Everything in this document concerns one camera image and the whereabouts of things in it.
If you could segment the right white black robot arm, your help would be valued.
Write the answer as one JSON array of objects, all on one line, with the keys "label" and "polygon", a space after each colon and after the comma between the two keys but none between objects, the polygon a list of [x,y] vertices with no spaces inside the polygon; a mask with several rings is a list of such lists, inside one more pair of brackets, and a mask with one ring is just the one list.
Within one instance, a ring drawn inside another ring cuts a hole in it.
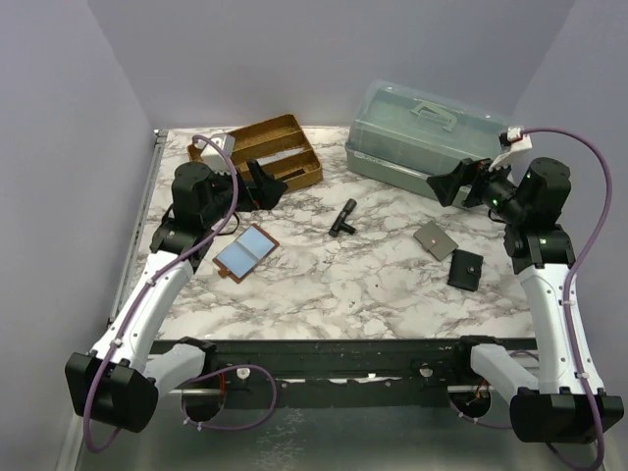
[{"label": "right white black robot arm", "polygon": [[519,184],[508,168],[464,159],[448,174],[430,176],[442,206],[470,188],[462,205],[486,205],[505,222],[504,248],[523,287],[533,319],[539,370],[530,373],[492,338],[467,338],[451,360],[460,383],[488,381],[508,403],[517,438],[524,443],[590,444],[597,427],[608,430],[624,415],[622,399],[609,395],[592,361],[577,304],[576,257],[558,224],[571,190],[570,170],[557,160],[534,159]]}]

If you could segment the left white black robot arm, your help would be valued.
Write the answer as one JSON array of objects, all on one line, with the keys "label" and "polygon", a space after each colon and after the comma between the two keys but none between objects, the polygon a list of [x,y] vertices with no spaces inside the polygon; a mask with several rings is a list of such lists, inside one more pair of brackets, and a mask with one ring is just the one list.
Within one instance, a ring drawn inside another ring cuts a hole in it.
[{"label": "left white black robot arm", "polygon": [[222,368],[210,341],[183,338],[156,359],[156,334],[180,291],[196,273],[213,240],[239,211],[247,190],[233,162],[214,172],[202,162],[175,171],[172,203],[155,231],[143,274],[114,323],[87,353],[73,353],[65,374],[85,444],[95,449],[94,421],[116,432],[142,431],[158,401],[178,386],[210,386],[234,369]]}]

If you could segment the grey card holder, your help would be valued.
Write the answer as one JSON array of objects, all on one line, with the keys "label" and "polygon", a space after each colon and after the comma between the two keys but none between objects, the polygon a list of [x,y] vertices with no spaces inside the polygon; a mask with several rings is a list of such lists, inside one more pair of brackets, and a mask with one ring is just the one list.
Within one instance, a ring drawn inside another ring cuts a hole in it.
[{"label": "grey card holder", "polygon": [[458,244],[434,221],[421,226],[413,237],[438,261],[444,261],[458,248]]}]

